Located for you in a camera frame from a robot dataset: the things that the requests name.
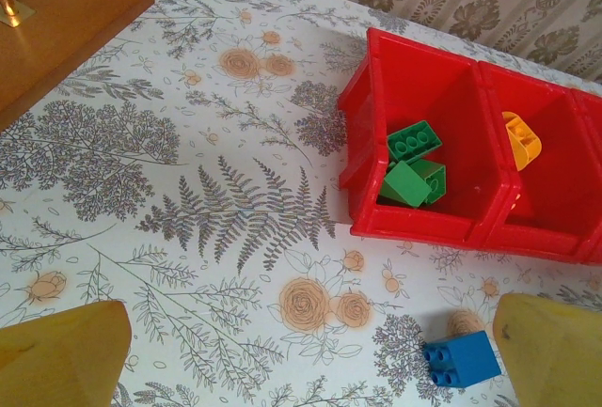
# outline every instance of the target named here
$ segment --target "wooden board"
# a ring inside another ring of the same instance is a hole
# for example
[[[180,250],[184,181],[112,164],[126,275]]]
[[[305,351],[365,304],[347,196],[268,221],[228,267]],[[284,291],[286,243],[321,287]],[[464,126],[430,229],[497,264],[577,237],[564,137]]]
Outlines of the wooden board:
[[[0,131],[152,5],[154,0],[19,0],[36,13],[0,23]]]

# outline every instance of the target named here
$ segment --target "red bin divider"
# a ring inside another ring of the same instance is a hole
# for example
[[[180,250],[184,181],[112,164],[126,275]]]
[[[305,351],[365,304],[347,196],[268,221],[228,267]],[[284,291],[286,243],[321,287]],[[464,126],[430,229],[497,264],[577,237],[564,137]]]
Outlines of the red bin divider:
[[[600,117],[587,125],[590,99],[576,95],[369,29],[368,53],[339,98],[348,136],[340,187],[349,191],[352,234],[602,262]],[[502,111],[542,139],[542,154],[521,172]],[[420,120],[443,142],[428,159],[446,166],[447,194],[419,209],[388,205],[378,197],[387,136]]]

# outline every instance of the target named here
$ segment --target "green duplo block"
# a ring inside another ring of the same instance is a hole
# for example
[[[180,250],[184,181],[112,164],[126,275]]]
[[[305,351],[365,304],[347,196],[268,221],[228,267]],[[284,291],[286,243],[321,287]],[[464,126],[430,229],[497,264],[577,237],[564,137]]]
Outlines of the green duplo block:
[[[428,160],[417,160],[410,165],[412,170],[416,172],[430,187],[429,194],[424,203],[431,205],[437,202],[445,194],[445,165],[433,163]]]
[[[426,120],[392,133],[387,137],[391,160],[412,164],[441,146],[441,139]]]
[[[400,161],[385,176],[380,195],[417,208],[431,194],[428,183],[407,163]]]

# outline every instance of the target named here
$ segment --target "toy block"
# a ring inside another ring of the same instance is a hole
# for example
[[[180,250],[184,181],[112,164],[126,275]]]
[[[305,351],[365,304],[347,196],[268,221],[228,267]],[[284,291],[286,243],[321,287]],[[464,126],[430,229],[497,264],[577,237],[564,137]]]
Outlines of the toy block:
[[[426,120],[390,134],[387,143],[391,159],[408,164],[441,146],[441,140]]]
[[[420,175],[403,161],[400,161],[385,176],[380,195],[391,200],[419,207],[431,194],[431,187]]]
[[[428,343],[422,355],[438,386],[466,388],[501,374],[485,331]]]
[[[445,165],[428,160],[417,160],[410,167],[431,188],[431,194],[426,197],[424,203],[431,205],[445,195]]]
[[[0,329],[0,404],[107,407],[131,337],[118,301]]]
[[[521,407],[601,405],[602,313],[529,294],[499,299],[493,334]]]
[[[516,169],[523,170],[541,153],[542,141],[517,114],[504,111],[502,116],[515,156]]]

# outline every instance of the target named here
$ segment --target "floral tablecloth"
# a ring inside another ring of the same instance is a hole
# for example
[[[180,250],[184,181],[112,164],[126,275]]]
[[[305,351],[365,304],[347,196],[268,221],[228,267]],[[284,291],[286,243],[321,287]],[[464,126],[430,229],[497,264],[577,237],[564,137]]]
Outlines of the floral tablecloth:
[[[459,307],[490,334],[509,291],[602,310],[602,270],[349,235],[368,26],[602,92],[343,0],[157,0],[0,135],[0,326],[125,302],[120,407],[515,406],[420,346]]]

